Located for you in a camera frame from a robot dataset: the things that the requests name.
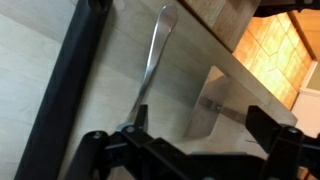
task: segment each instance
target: metal spoon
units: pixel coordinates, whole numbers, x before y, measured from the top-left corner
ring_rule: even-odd
[[[148,56],[148,64],[139,91],[139,95],[131,109],[131,112],[128,115],[125,124],[134,124],[134,121],[136,120],[140,104],[148,89],[151,77],[154,74],[154,71],[159,63],[163,47],[166,44],[171,30],[177,22],[177,18],[177,8],[174,5],[170,4],[162,8],[153,32],[151,47]]]

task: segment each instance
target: tiled floor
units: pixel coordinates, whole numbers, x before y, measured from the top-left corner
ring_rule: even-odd
[[[312,59],[286,13],[253,18],[233,55],[291,109]]]

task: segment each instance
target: floor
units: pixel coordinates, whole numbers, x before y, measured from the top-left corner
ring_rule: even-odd
[[[286,13],[253,18],[233,55],[292,108],[312,59]]]

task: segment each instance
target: wooden table surface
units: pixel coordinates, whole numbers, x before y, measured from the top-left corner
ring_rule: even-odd
[[[179,20],[144,101],[153,137],[161,136],[186,153],[246,151],[265,156],[250,142],[243,124],[222,115],[210,136],[183,137],[213,65],[232,81],[226,106],[243,112],[249,104],[257,104],[279,122],[295,124],[296,118],[176,1],[115,0],[61,177],[86,132],[111,134],[126,119],[141,85],[157,14],[167,3],[177,5]],[[67,0],[0,0],[1,180],[14,177],[74,7]]]
[[[233,52],[261,0],[179,0]]]

